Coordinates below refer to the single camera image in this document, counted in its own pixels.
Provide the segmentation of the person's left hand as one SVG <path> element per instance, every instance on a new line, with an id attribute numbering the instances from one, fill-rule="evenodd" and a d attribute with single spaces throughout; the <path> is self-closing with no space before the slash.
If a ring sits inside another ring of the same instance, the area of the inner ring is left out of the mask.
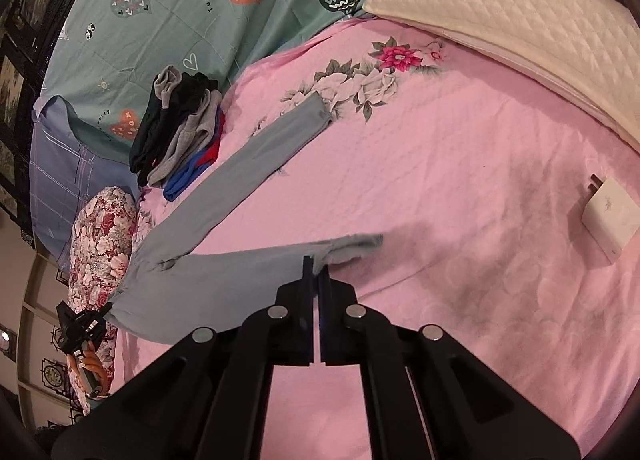
<path id="1" fill-rule="evenodd" d="M 78 375 L 80 385 L 88 398 L 96 399 L 110 394 L 111 378 L 96 354 L 93 342 L 87 341 L 81 358 L 69 354 L 67 363 Z"/>

